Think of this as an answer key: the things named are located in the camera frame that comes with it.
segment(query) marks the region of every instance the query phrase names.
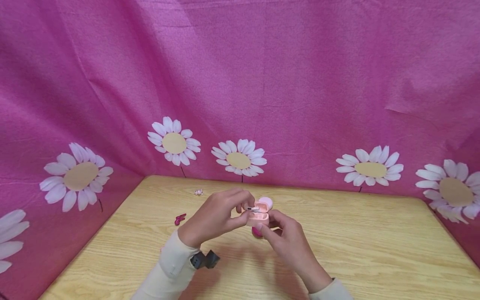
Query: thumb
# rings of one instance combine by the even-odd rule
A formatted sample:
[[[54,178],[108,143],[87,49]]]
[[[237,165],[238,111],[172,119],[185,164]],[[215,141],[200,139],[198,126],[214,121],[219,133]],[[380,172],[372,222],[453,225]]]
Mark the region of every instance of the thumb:
[[[278,245],[278,243],[281,242],[281,237],[279,237],[278,234],[273,232],[265,224],[259,223],[259,224],[255,225],[255,228],[262,233],[264,239],[266,239],[270,243],[272,248],[275,249],[275,247]]]
[[[251,212],[244,211],[240,216],[231,218],[230,220],[228,220],[227,221],[228,232],[247,225],[249,214],[251,214]]]

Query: beige flower center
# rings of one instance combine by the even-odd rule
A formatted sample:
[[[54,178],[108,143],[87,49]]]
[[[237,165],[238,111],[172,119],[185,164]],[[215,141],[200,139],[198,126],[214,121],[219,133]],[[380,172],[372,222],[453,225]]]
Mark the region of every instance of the beige flower center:
[[[81,163],[65,174],[63,183],[70,190],[78,192],[86,188],[97,175],[98,167],[94,163]]]
[[[359,163],[355,165],[355,170],[365,176],[379,178],[387,174],[387,167],[380,163]]]
[[[246,169],[251,165],[250,159],[240,152],[229,153],[227,155],[227,162],[239,169]]]
[[[176,132],[167,133],[162,139],[162,145],[172,154],[180,154],[187,149],[187,141]]]
[[[463,182],[447,177],[440,181],[440,194],[453,207],[468,206],[473,203],[473,193]]]

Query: pink toy piece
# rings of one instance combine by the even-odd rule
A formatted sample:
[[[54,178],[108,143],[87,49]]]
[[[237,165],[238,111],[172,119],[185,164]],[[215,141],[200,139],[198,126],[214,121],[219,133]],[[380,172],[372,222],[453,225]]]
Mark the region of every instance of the pink toy piece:
[[[252,227],[252,234],[254,237],[256,237],[257,239],[261,239],[263,238],[264,236],[262,235],[262,233],[255,227]]]
[[[255,202],[255,208],[258,209],[258,212],[252,213],[253,215],[248,218],[247,226],[254,227],[258,223],[268,225],[269,217],[268,211],[272,209],[273,201],[268,197],[262,197],[257,202]]]

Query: small pink object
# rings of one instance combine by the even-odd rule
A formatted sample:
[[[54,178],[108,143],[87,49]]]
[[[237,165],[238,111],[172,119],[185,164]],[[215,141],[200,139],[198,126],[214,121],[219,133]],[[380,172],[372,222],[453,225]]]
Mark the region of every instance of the small pink object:
[[[262,235],[262,233],[255,227],[252,227],[252,234],[254,237],[256,237],[257,239],[261,239],[263,238],[264,236]]]

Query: right hand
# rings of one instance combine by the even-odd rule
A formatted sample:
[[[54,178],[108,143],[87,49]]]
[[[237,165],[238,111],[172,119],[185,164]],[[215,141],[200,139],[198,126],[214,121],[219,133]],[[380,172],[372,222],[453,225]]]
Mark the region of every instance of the right hand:
[[[269,226],[259,224],[256,228],[273,250],[300,276],[309,293],[327,287],[332,279],[315,258],[301,224],[278,210],[271,210],[268,214]]]

